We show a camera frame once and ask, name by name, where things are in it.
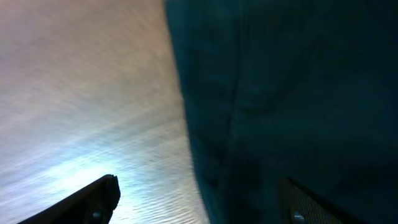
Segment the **black shorts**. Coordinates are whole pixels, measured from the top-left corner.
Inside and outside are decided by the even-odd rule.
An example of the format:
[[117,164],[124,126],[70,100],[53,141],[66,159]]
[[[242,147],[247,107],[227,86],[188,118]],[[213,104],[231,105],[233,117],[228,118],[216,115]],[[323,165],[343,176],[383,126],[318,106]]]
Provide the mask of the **black shorts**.
[[167,1],[211,223],[280,223],[291,178],[397,222],[395,0]]

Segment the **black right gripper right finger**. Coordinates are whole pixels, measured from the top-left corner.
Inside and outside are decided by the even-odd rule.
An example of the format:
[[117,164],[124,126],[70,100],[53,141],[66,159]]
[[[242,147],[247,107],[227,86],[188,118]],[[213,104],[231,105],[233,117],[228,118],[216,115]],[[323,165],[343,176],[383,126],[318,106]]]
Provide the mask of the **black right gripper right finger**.
[[292,179],[278,184],[281,222],[285,224],[344,224],[351,215]]

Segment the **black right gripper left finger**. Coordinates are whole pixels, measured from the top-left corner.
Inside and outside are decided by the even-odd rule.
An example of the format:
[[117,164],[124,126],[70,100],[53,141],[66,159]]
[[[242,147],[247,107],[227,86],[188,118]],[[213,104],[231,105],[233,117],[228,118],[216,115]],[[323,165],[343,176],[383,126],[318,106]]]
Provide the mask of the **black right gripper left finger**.
[[120,198],[118,177],[106,174],[18,224],[108,224]]

